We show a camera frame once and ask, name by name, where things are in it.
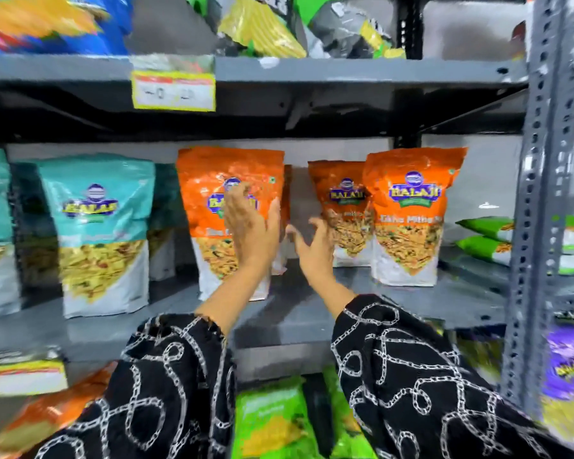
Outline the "grey metal shelf board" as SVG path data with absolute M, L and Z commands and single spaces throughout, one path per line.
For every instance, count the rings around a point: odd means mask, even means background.
M 212 55 L 131 56 L 0 54 L 0 83 L 128 81 L 135 70 L 209 71 L 219 83 L 383 83 L 510 87 L 528 83 L 522 61 L 277 59 Z
M 391 299 L 420 317 L 443 320 L 451 328 L 505 322 L 506 298 L 493 290 L 440 272 L 433 287 L 391 287 L 374 282 L 363 268 L 337 269 L 336 277 L 357 293 Z M 151 285 L 151 304 L 134 313 L 112 316 L 62 315 L 62 300 L 32 299 L 18 313 L 0 317 L 0 352 L 58 347 L 71 362 L 116 359 L 139 324 L 159 314 L 191 313 L 198 305 L 198 278 L 186 269 L 176 278 Z M 296 260 L 273 277 L 269 297 L 250 302 L 229 341 L 234 349 L 297 345 L 329 341 L 334 319 L 321 298 L 307 284 Z

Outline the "grey snack packet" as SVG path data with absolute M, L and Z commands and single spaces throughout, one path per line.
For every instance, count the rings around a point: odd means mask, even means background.
M 333 59 L 405 59 L 382 25 L 343 0 L 326 1 L 307 24 L 316 45 Z

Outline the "blue snack packet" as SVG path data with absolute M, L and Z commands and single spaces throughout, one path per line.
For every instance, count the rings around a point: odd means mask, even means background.
M 0 0 L 0 54 L 123 56 L 133 0 Z

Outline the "bright green snack packet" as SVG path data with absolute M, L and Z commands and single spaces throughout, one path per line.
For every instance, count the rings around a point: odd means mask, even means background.
M 294 376 L 237 394 L 231 459 L 323 459 L 303 385 Z
M 330 459 L 378 459 L 346 400 L 335 367 L 322 370 L 332 413 L 334 445 Z

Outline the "purple snack packet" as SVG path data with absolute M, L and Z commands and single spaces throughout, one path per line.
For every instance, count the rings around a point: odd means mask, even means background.
M 542 421 L 554 435 L 574 443 L 574 325 L 555 327 L 548 335 L 548 349 Z

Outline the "green and white snack packet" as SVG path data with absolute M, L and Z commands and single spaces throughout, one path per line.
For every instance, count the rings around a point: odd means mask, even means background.
M 484 216 L 459 220 L 457 225 L 494 240 L 512 242 L 514 222 L 505 216 Z M 574 215 L 566 216 L 563 250 L 574 252 Z
M 510 266 L 512 244 L 484 236 L 471 236 L 457 240 L 454 246 L 464 253 L 483 261 Z M 559 275 L 574 275 L 574 254 L 563 254 L 559 261 Z

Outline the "yellow ridged snack packet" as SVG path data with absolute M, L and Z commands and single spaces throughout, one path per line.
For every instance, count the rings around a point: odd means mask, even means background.
M 234 0 L 217 27 L 219 38 L 236 46 L 236 55 L 303 59 L 307 52 L 292 32 L 291 0 Z

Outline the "person's left forearm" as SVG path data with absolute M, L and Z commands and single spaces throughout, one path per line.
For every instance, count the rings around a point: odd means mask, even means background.
M 132 334 L 106 391 L 34 459 L 229 459 L 236 365 L 228 326 L 164 314 Z

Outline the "grey perforated rack upright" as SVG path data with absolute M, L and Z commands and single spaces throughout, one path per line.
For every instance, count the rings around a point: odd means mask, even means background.
M 541 419 L 574 150 L 574 0 L 535 0 L 500 393 Z

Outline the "yellow price label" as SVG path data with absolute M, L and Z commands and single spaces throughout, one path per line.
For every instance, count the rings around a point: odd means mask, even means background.
M 134 70 L 130 78 L 135 109 L 216 111 L 216 82 L 212 73 Z
M 69 388 L 59 360 L 0 363 L 0 398 L 36 396 Z

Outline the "person's left hand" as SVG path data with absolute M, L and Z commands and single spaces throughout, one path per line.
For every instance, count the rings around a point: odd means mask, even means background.
M 238 271 L 261 281 L 270 273 L 281 233 L 268 233 L 268 215 L 263 216 L 254 207 L 249 191 L 250 185 L 246 182 L 230 187 L 224 196 L 224 223 L 234 242 Z

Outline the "orange and white snack packet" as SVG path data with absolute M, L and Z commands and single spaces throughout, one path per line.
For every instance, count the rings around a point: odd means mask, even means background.
M 111 362 L 66 390 L 41 395 L 25 404 L 0 431 L 0 459 L 33 459 L 51 435 L 74 423 L 92 401 L 104 394 L 116 366 Z

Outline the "person's right forearm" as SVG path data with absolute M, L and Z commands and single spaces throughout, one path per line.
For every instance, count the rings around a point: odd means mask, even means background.
M 306 278 L 335 316 L 340 387 L 376 459 L 574 459 L 432 326 L 394 302 L 353 293 L 331 267 Z

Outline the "person's right hand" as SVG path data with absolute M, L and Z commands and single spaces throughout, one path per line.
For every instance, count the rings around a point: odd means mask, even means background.
M 313 239 L 307 249 L 295 251 L 308 284 L 318 292 L 335 281 L 333 231 L 322 218 L 311 217 L 308 222 L 314 226 Z

